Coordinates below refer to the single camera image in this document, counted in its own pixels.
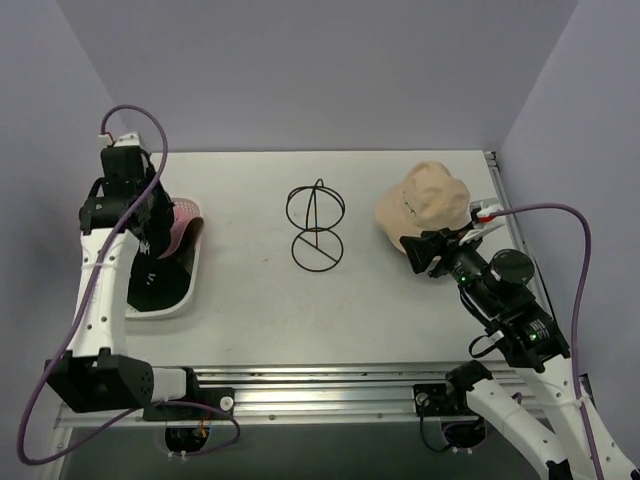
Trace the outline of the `beige bucket hat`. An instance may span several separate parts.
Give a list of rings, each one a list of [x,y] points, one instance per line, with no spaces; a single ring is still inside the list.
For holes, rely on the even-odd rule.
[[[382,195],[375,207],[375,221],[391,244],[405,253],[400,244],[403,236],[465,227],[470,222],[470,198],[466,184],[444,164],[421,162]]]

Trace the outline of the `black baseball cap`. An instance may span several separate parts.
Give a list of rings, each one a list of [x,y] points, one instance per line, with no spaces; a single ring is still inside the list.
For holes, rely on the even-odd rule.
[[[160,259],[170,243],[174,223],[173,200],[157,185],[148,199],[150,218],[144,225],[128,285],[128,305],[139,313],[171,309],[189,290],[191,273],[182,260],[184,253]]]

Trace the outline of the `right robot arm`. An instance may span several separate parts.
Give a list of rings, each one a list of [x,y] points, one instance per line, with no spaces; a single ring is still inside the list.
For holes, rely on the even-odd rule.
[[[638,478],[638,467],[575,382],[569,344],[557,322],[528,288],[533,262],[514,249],[485,260],[478,242],[461,239],[443,229],[404,236],[400,243],[415,273],[448,275],[456,282],[463,304],[525,382],[547,421],[540,423],[478,360],[447,374],[447,406],[459,413],[471,410],[490,423],[542,479]]]

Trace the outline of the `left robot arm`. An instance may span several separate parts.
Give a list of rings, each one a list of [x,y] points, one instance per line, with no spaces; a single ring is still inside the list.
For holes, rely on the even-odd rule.
[[[203,218],[175,203],[140,145],[100,152],[103,175],[79,212],[83,272],[79,326],[48,385],[76,413],[145,408],[165,401],[179,419],[194,417],[202,395],[186,367],[153,367],[128,355],[125,320],[184,304]]]

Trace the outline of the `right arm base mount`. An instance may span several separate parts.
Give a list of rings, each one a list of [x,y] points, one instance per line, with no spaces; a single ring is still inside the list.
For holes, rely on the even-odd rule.
[[[412,386],[420,438],[430,452],[471,454],[486,442],[487,422],[472,412],[466,400],[466,394],[481,380],[493,380],[493,375],[482,363],[472,360],[448,372],[441,382]],[[442,445],[434,446],[427,439],[425,420],[442,417],[455,417],[455,420],[440,425]]]

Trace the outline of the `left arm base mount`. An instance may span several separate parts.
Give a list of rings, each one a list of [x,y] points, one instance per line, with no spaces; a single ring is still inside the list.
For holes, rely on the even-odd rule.
[[[169,459],[186,462],[192,458],[204,457],[231,446],[241,438],[241,426],[233,414],[233,407],[224,410],[223,398],[234,400],[226,391],[202,389],[198,385],[187,388],[185,396],[178,399],[157,400],[143,409],[145,422],[165,425],[161,446]],[[214,421],[228,422],[233,428],[229,439],[214,441]]]

